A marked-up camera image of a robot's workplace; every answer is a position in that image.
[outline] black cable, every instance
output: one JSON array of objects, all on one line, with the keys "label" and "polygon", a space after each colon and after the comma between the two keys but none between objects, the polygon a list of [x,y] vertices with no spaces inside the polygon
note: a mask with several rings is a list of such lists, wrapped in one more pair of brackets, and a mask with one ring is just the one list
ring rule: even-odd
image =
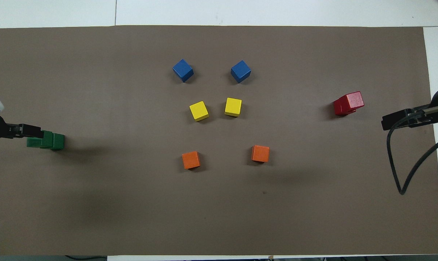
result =
[{"label": "black cable", "polygon": [[107,260],[107,256],[90,256],[90,257],[83,257],[83,258],[78,258],[78,257],[73,257],[73,256],[66,256],[67,258],[73,259],[73,260],[92,260],[92,259],[104,259]]},{"label": "black cable", "polygon": [[388,159],[390,160],[390,167],[392,169],[392,173],[393,173],[393,178],[394,181],[396,183],[396,188],[398,189],[398,192],[401,195],[404,195],[404,193],[406,193],[406,189],[409,186],[409,182],[411,182],[411,179],[413,178],[414,174],[416,173],[416,171],[418,170],[418,168],[421,166],[421,164],[426,160],[426,158],[428,156],[430,156],[430,154],[432,154],[435,150],[438,149],[438,143],[436,143],[435,145],[433,145],[429,150],[427,150],[427,152],[425,152],[422,157],[415,163],[414,167],[411,169],[411,171],[409,172],[408,177],[406,178],[406,181],[404,182],[403,187],[401,188],[400,185],[400,181],[398,180],[398,175],[396,174],[396,169],[393,163],[393,155],[392,155],[392,150],[391,150],[391,145],[390,145],[390,140],[391,140],[391,135],[393,133],[393,131],[400,126],[403,122],[408,121],[410,119],[415,119],[418,117],[423,116],[425,113],[423,111],[418,111],[412,114],[409,114],[408,116],[404,117],[403,119],[400,119],[398,122],[396,122],[390,129],[390,131],[388,132],[388,135],[386,136],[386,150],[388,152]]}]

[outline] white table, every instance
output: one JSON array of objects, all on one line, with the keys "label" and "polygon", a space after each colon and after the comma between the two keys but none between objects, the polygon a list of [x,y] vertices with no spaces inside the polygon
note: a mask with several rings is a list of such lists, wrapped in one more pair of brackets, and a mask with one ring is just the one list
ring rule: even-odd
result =
[{"label": "white table", "polygon": [[[421,26],[424,27],[431,95],[438,90],[438,0],[0,0],[0,28],[111,25]],[[438,124],[434,130],[438,141]],[[272,254],[277,253],[268,256],[112,256],[108,260],[243,259],[268,258]],[[290,257],[312,256],[274,256]]]}]

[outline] blue cube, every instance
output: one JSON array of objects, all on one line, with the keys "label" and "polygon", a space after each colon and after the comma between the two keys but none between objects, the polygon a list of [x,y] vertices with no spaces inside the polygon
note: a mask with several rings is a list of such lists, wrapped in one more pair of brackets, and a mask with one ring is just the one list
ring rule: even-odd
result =
[{"label": "blue cube", "polygon": [[251,69],[249,69],[247,64],[243,60],[241,60],[239,63],[232,67],[230,73],[235,78],[237,83],[241,83],[251,74]]},{"label": "blue cube", "polygon": [[182,82],[187,81],[193,75],[193,68],[184,59],[181,59],[172,69],[182,79]]}]

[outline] yellow cube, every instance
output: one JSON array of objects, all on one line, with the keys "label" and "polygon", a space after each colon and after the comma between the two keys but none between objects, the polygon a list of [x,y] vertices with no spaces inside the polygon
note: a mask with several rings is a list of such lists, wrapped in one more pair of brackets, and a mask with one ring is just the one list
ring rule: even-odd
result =
[{"label": "yellow cube", "polygon": [[225,104],[225,114],[230,116],[240,116],[240,110],[242,109],[242,101],[240,99],[227,98]]},{"label": "yellow cube", "polygon": [[204,120],[209,117],[204,101],[190,105],[190,111],[195,121]]}]

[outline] brown table surface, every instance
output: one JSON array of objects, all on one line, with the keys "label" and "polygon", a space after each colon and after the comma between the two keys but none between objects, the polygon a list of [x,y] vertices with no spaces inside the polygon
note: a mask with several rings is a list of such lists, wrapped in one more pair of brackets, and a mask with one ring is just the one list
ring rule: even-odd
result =
[{"label": "brown table surface", "polygon": [[[336,117],[353,91],[365,106]],[[0,139],[0,255],[438,253],[436,154],[401,196],[380,125],[430,102],[422,28],[0,29],[0,100],[8,123],[66,135],[59,152]],[[403,182],[433,128],[392,140]]]}]

